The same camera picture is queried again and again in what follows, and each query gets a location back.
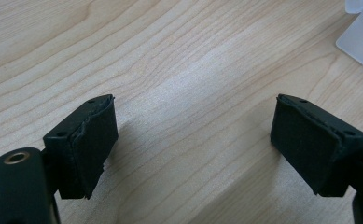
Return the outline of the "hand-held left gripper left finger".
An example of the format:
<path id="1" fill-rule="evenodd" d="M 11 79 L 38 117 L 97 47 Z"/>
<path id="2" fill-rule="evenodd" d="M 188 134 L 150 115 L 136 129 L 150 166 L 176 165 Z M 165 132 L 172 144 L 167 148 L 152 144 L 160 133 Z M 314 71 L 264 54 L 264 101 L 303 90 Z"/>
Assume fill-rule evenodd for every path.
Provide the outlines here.
<path id="1" fill-rule="evenodd" d="M 83 103 L 43 137 L 46 157 L 57 177 L 55 189 L 62 198 L 92 195 L 118 138 L 111 94 Z"/>

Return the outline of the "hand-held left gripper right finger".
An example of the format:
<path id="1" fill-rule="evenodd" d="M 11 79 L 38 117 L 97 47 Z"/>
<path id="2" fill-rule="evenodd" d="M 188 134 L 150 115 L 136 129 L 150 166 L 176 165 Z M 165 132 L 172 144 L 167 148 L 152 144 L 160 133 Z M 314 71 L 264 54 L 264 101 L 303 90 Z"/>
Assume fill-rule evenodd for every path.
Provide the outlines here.
<path id="1" fill-rule="evenodd" d="M 363 132 L 313 103 L 277 96 L 271 142 L 315 194 L 342 197 L 356 158 L 363 154 Z"/>

